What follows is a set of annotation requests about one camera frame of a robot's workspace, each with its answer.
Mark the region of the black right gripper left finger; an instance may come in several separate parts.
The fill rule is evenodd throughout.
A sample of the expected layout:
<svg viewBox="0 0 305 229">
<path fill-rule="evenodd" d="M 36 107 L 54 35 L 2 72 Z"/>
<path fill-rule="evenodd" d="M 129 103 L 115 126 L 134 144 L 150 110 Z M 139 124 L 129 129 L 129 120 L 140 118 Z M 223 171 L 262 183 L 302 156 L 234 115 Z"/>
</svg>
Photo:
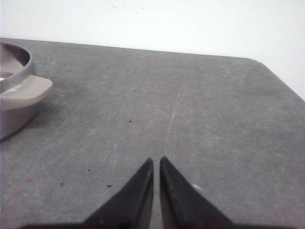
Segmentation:
<svg viewBox="0 0 305 229">
<path fill-rule="evenodd" d="M 152 202 L 153 161 L 149 158 L 119 192 L 83 223 L 97 229 L 148 229 Z"/>
</svg>

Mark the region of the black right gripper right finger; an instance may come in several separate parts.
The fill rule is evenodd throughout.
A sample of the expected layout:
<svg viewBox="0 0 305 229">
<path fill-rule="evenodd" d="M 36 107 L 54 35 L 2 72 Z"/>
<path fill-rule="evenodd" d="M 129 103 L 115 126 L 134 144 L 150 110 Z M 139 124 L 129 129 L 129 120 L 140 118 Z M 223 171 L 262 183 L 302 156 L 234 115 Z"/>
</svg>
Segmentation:
<svg viewBox="0 0 305 229">
<path fill-rule="evenodd" d="M 234 223 L 205 199 L 167 157 L 160 160 L 160 203 L 165 229 L 219 229 Z"/>
</svg>

